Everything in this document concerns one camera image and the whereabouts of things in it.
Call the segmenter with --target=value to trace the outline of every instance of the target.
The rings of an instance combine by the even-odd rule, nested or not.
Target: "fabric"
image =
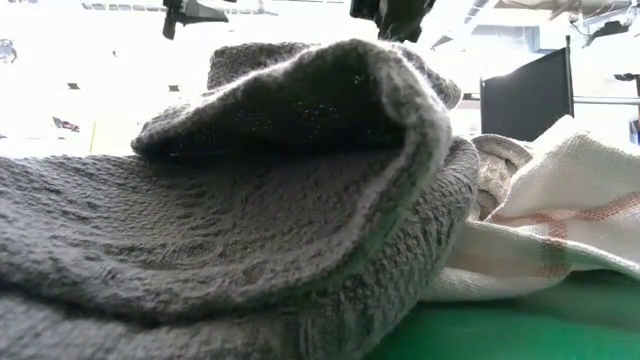
[[[473,139],[478,198],[425,301],[521,296],[572,271],[640,280],[640,151],[609,144],[571,117],[531,144]]]
[[[478,178],[455,95],[396,45],[275,56],[137,156],[0,158],[0,358],[357,359],[425,296]]]

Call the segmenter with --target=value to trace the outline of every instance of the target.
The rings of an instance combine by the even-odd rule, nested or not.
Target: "computer monitor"
[[[481,132],[533,141],[574,115],[569,47],[480,81]]]

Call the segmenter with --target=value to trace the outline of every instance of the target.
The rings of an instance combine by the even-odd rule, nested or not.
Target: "green surface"
[[[640,284],[581,273],[511,301],[416,308],[366,360],[640,360]]]

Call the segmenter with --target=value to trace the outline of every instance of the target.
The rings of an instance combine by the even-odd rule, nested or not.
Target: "gray towel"
[[[362,357],[478,177],[407,60],[309,47],[168,108],[137,156],[0,158],[0,358]]]

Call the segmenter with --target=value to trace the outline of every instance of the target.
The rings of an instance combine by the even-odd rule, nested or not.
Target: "white kitchen towel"
[[[526,295],[572,271],[640,280],[640,151],[612,145],[571,117],[531,144],[474,140],[477,206],[425,301]]]

